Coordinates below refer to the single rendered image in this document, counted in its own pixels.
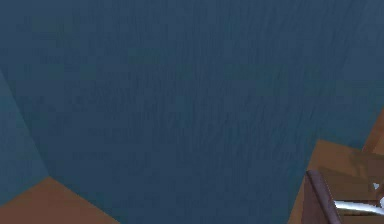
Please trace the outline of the silver metal bar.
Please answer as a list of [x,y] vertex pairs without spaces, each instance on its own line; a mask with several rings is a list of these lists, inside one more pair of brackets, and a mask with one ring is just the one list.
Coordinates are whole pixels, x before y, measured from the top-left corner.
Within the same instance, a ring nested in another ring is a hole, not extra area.
[[335,206],[352,215],[384,216],[384,182],[373,183],[368,199],[335,200]]

